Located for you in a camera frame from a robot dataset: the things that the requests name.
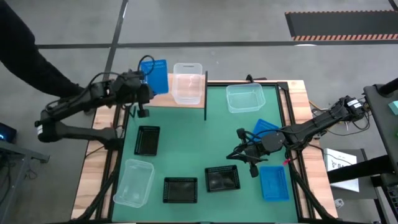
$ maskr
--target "floor mat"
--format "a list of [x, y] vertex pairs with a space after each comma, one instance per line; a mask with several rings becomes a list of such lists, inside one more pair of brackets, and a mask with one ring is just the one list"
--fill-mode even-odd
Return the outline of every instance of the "floor mat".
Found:
[[398, 39], [398, 13], [383, 11], [286, 12], [293, 40]]

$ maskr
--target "green mat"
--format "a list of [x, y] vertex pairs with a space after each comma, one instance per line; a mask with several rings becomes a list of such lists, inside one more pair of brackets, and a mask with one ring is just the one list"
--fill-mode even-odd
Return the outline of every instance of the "green mat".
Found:
[[[137, 159], [155, 167], [155, 177], [147, 204], [132, 208], [115, 203], [114, 222], [297, 222], [292, 183], [285, 166], [290, 200], [266, 202], [259, 177], [252, 178], [249, 164], [227, 160], [240, 140], [238, 128], [253, 131], [259, 118], [281, 126], [275, 87], [264, 86], [266, 104], [256, 112], [232, 114], [228, 111], [225, 86], [208, 87], [207, 121], [203, 109], [150, 107], [150, 117], [129, 118], [119, 183], [124, 162]], [[140, 125], [160, 126], [157, 155], [134, 155]], [[284, 149], [258, 166], [282, 165]], [[208, 193], [205, 168], [237, 165], [241, 189]], [[197, 177], [198, 203], [163, 203], [165, 177]]]

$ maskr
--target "concrete floor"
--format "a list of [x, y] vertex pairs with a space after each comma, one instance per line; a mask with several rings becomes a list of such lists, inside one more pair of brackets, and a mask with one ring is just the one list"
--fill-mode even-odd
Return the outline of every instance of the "concrete floor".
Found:
[[[122, 0], [8, 0], [36, 35], [38, 44], [111, 43]], [[130, 0], [120, 43], [234, 40], [290, 40], [285, 11], [391, 9], [387, 0]], [[396, 78], [396, 45], [316, 47], [213, 47], [181, 49], [118, 49], [112, 71], [135, 68], [146, 54], [165, 58], [172, 72], [177, 62], [199, 62], [210, 80], [253, 77], [304, 80], [308, 97], [329, 107], [339, 97], [361, 97], [362, 88]], [[102, 72], [109, 49], [57, 49], [42, 53], [74, 82], [85, 85]], [[86, 141], [42, 144], [33, 122], [54, 97], [26, 85], [0, 66], [0, 121], [18, 129], [17, 144], [51, 155], [48, 164], [33, 164], [39, 177], [28, 180], [10, 223], [49, 223], [70, 217], [80, 178]], [[76, 114], [68, 124], [89, 127], [93, 116]], [[346, 132], [337, 126], [335, 132]], [[369, 158], [386, 152], [374, 122], [350, 137], [327, 134], [322, 146], [365, 148]], [[345, 220], [378, 220], [372, 201], [349, 201], [338, 210]]]

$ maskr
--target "clear plastic container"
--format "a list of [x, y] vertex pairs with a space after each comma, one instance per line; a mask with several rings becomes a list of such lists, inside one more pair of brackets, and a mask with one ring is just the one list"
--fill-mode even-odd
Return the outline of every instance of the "clear plastic container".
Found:
[[148, 162], [128, 159], [122, 181], [113, 201], [121, 205], [140, 208], [148, 201], [154, 181], [155, 169]]
[[257, 111], [266, 103], [264, 92], [258, 83], [227, 86], [226, 99], [231, 113]]
[[197, 105], [201, 99], [202, 65], [176, 63], [174, 65], [172, 95], [180, 105]]

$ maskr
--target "blue plastic basket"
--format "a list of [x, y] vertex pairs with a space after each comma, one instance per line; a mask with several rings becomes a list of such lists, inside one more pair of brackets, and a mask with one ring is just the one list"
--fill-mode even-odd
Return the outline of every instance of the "blue plastic basket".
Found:
[[[154, 69], [148, 74], [152, 66], [154, 66]], [[155, 95], [169, 92], [166, 60], [155, 60], [155, 64], [151, 60], [141, 62], [141, 70], [144, 74], [148, 74], [145, 76], [145, 82], [152, 88]]]
[[289, 200], [285, 168], [283, 166], [260, 167], [262, 197], [268, 202]]
[[[263, 119], [259, 119], [256, 123], [256, 126], [254, 127], [254, 131], [253, 134], [257, 134], [260, 131], [264, 131], [264, 130], [270, 130], [270, 129], [279, 129], [278, 126], [271, 124], [270, 122], [264, 121]], [[269, 133], [273, 133], [275, 131], [266, 131], [264, 133], [259, 134], [259, 137], [263, 137]], [[260, 141], [260, 139], [253, 137], [252, 140], [254, 141]]]

